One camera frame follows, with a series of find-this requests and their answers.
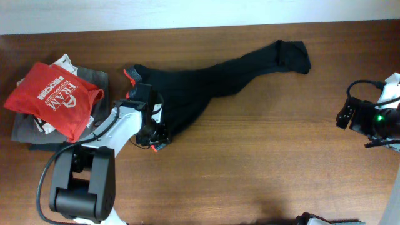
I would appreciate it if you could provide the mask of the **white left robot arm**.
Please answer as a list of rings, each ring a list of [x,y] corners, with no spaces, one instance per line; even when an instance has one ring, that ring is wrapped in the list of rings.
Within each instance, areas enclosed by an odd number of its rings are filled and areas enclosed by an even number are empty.
[[[83,140],[70,144],[46,164],[54,168],[49,208],[71,224],[124,224],[114,202],[116,157],[137,136],[139,146],[155,149],[169,141],[163,100],[120,100],[108,118]]]

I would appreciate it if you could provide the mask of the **black leggings red waistband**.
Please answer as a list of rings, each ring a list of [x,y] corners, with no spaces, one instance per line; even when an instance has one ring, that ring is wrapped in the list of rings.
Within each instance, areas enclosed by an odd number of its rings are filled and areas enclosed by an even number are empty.
[[[203,69],[162,71],[135,64],[123,73],[131,84],[149,84],[162,96],[162,127],[168,132],[155,140],[137,137],[139,144],[159,151],[173,136],[188,128],[207,108],[212,98],[240,92],[254,78],[269,73],[311,70],[308,51],[301,41],[278,40],[264,48]]]

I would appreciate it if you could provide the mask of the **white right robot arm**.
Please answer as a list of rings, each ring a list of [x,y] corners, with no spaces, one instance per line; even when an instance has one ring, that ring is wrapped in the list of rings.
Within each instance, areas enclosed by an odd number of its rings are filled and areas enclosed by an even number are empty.
[[[356,84],[368,83],[381,90],[377,102],[361,100],[351,95]],[[385,81],[361,79],[352,82],[346,90],[346,102],[336,117],[336,126],[349,128],[366,136],[365,148],[385,147],[399,153],[399,73],[394,72]],[[330,221],[315,214],[304,212],[291,224],[342,225],[366,224],[357,220]],[[399,169],[391,197],[378,224],[399,224]]]

